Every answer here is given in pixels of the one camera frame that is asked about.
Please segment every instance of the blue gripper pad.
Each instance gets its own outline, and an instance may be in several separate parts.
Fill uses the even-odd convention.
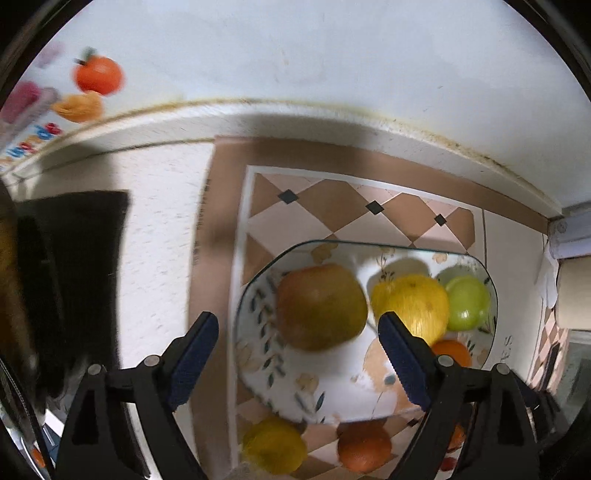
[[[171,411],[176,411],[180,405],[189,401],[195,383],[217,342],[219,336],[217,318],[209,312],[207,314],[209,316],[186,346],[170,377],[170,390],[166,403]]]
[[[419,405],[423,411],[427,411],[431,405],[431,399],[427,394],[427,377],[403,334],[395,327],[394,321],[399,322],[405,330],[406,327],[398,317],[393,320],[392,315],[395,314],[389,312],[380,318],[378,323],[379,341],[384,347],[394,370],[396,370],[408,399],[415,405]],[[406,330],[406,333],[409,341],[422,341],[410,335],[408,330]]]

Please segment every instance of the brown mat border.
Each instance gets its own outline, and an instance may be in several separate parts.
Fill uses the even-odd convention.
[[[467,203],[541,233],[548,219],[523,204],[449,173],[390,155],[302,140],[218,138],[195,237],[189,319],[214,313],[220,338],[191,399],[197,451],[212,480],[230,468],[228,335],[230,276],[247,166],[327,171],[384,181]]]

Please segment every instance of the floral pattern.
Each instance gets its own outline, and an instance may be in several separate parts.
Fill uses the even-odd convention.
[[[329,258],[330,262],[355,270],[366,295],[377,282],[409,273],[429,275],[442,283],[467,273],[483,282],[488,279],[485,284],[492,300],[490,322],[481,330],[454,335],[467,345],[474,367],[486,361],[494,336],[496,292],[474,258],[380,245],[307,242],[280,255],[247,286],[236,319],[236,364],[241,379],[277,414],[295,422],[335,423],[337,416],[339,421],[378,419],[418,408],[409,402],[371,326],[355,340],[337,347],[339,351],[315,353],[313,360],[307,356],[311,354],[287,346],[278,333],[275,295],[283,276]],[[345,358],[338,375],[332,374],[335,369],[331,362]]]

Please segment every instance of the orange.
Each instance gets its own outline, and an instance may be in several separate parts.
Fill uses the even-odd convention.
[[[90,55],[74,71],[74,81],[83,92],[108,95],[119,90],[123,84],[123,72],[117,62],[107,57]]]
[[[358,336],[368,318],[355,276],[336,264],[288,273],[277,287],[277,330],[293,348],[319,352]]]
[[[462,443],[464,443],[464,440],[466,440],[464,429],[460,425],[456,425],[452,434],[452,439],[449,441],[447,452],[452,453],[458,450],[458,448],[462,446]]]
[[[370,473],[390,460],[392,443],[388,432],[379,423],[353,423],[339,436],[337,451],[346,469]]]
[[[468,348],[456,340],[442,340],[431,347],[435,355],[449,355],[463,367],[472,366],[472,357]]]

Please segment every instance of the green apple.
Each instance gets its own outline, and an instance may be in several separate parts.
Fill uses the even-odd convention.
[[[463,275],[452,278],[445,289],[449,296],[448,330],[471,330],[488,318],[491,295],[480,280]]]

